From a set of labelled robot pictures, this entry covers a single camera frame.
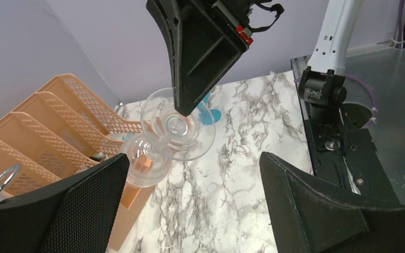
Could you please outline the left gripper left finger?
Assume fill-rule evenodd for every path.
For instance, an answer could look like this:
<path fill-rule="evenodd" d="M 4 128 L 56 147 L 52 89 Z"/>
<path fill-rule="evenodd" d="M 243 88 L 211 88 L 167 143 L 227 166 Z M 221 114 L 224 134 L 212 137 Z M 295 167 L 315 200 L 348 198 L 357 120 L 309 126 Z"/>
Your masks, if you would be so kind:
<path fill-rule="evenodd" d="M 0 252 L 105 252 L 129 165 L 125 154 L 117 154 L 0 201 Z"/>

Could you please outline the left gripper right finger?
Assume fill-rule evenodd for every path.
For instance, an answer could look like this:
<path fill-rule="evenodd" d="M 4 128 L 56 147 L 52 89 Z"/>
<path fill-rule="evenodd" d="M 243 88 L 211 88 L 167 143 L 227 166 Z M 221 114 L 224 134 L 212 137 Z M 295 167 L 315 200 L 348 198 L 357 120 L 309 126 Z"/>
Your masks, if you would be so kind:
<path fill-rule="evenodd" d="M 259 168 L 279 252 L 405 252 L 405 206 L 352 193 L 263 152 Z"/>

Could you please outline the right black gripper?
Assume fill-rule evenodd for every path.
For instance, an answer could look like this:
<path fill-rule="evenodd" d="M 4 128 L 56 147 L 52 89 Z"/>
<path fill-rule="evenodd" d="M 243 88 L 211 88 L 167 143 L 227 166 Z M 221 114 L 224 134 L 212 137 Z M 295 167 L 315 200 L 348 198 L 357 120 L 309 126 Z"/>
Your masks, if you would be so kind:
<path fill-rule="evenodd" d="M 252 43 L 253 6 L 266 1 L 147 1 L 165 40 L 175 109 L 188 116 Z"/>

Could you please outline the short clear wine glass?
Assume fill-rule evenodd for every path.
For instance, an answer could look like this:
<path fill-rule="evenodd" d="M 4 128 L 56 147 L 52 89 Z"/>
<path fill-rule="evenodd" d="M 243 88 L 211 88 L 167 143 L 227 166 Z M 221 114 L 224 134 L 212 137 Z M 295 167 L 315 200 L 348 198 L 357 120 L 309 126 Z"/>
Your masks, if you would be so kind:
<path fill-rule="evenodd" d="M 128 137 L 119 149 L 129 159 L 129 186 L 154 186 L 167 176 L 175 161 L 193 161 L 208 152 L 216 127 L 200 122 L 197 106 L 188 116 L 180 114 L 171 88 L 157 90 L 145 100 L 140 113 L 142 132 Z"/>

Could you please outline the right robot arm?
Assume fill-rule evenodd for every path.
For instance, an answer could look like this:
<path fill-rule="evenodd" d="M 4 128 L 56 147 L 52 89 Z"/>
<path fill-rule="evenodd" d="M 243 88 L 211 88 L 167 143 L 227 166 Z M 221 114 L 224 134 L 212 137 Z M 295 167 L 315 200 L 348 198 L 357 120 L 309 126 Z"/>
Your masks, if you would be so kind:
<path fill-rule="evenodd" d="M 319 108 L 337 108 L 346 98 L 343 87 L 346 52 L 361 1 L 329 1 L 322 28 L 303 71 L 300 99 Z M 284 13 L 271 1 L 147 1 L 146 8 L 165 40 L 173 99 L 178 113 L 188 116 L 249 49 L 252 7 Z"/>

